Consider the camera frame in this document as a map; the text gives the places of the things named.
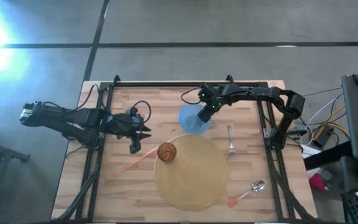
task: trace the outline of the fork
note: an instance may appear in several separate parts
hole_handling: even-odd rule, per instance
[[[231,125],[229,124],[227,126],[227,131],[229,132],[229,140],[230,140],[230,146],[229,146],[229,156],[232,156],[236,153],[236,151],[234,150],[234,146],[233,146],[233,140],[231,137]]]

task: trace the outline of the concrete floor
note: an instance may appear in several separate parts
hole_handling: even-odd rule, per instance
[[[0,38],[13,43],[92,43],[102,0],[0,0]],[[358,41],[358,0],[113,0],[108,42]],[[0,50],[0,145],[30,153],[12,161],[0,189],[0,223],[50,217],[67,141],[18,121],[24,103],[78,101],[90,49]],[[99,49],[91,80],[284,80],[300,94],[341,86],[358,73],[358,47]],[[303,118],[340,94],[307,97]],[[337,108],[343,105],[339,100]],[[321,113],[316,121],[329,116]],[[346,118],[338,121],[347,126]],[[341,221],[337,201],[314,191],[319,217]]]

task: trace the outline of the orange ball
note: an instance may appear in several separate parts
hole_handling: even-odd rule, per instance
[[[171,143],[163,143],[157,149],[158,158],[164,162],[171,162],[177,156],[177,149]]]

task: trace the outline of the metal spoon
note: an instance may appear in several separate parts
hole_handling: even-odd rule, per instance
[[[265,182],[263,180],[258,180],[258,181],[256,181],[256,182],[251,184],[251,190],[249,190],[247,193],[241,195],[237,199],[234,199],[234,200],[230,201],[227,205],[229,207],[233,207],[233,206],[235,206],[237,204],[238,201],[240,201],[243,197],[245,197],[250,192],[258,192],[260,190],[263,190],[264,188],[265,188]]]

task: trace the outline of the wooden table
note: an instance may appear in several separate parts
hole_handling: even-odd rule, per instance
[[[284,89],[283,81],[266,81],[269,86]],[[79,104],[81,104],[94,83],[84,82]],[[154,160],[156,153],[140,161],[114,179],[113,174],[121,170],[149,150],[169,139],[185,134],[178,122],[178,113],[184,102],[180,95],[189,87],[116,87],[112,99],[112,113],[123,113],[139,100],[146,100],[152,107],[152,117],[146,126],[151,138],[143,139],[142,150],[129,154],[130,140],[108,136],[99,178],[98,194],[94,211],[94,222],[252,222],[277,221],[272,186],[267,167],[266,153],[262,139],[260,120],[255,101],[240,101],[224,106],[213,116],[211,127],[203,134],[227,155],[229,140],[227,124],[233,128],[233,142],[236,155],[227,160],[230,177],[221,200],[200,212],[185,212],[172,207],[158,194],[154,183]],[[94,108],[98,96],[94,91],[85,107]],[[187,97],[197,101],[197,91]],[[139,113],[147,117],[144,104],[137,106]],[[274,108],[277,122],[282,114]],[[75,141],[68,146],[68,152],[76,149]],[[299,147],[286,146],[283,150],[290,188],[306,210],[317,217],[305,166]],[[78,193],[86,158],[86,150],[70,155],[64,163],[58,187],[52,218],[58,217],[69,206]],[[248,195],[233,208],[226,204],[246,190],[256,180],[264,180],[262,192]],[[281,194],[282,207],[286,213],[285,199]],[[89,198],[85,200],[84,214],[87,213]]]

